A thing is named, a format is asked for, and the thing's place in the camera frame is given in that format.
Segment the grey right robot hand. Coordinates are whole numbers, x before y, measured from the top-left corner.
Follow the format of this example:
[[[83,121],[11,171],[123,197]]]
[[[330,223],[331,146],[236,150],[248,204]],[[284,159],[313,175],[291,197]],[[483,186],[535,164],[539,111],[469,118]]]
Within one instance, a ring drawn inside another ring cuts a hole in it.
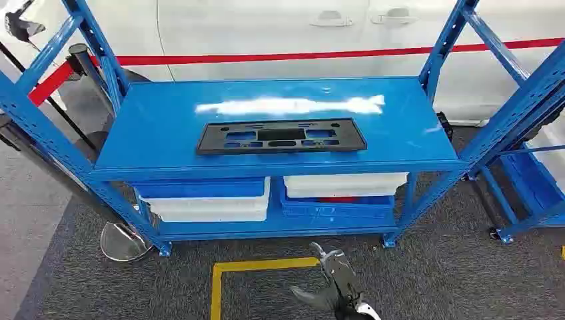
[[[372,319],[371,315],[359,313],[362,289],[356,274],[341,249],[329,252],[316,242],[310,243],[318,259],[328,287],[318,293],[309,293],[292,286],[291,292],[302,303],[320,311],[331,311],[337,319]]]

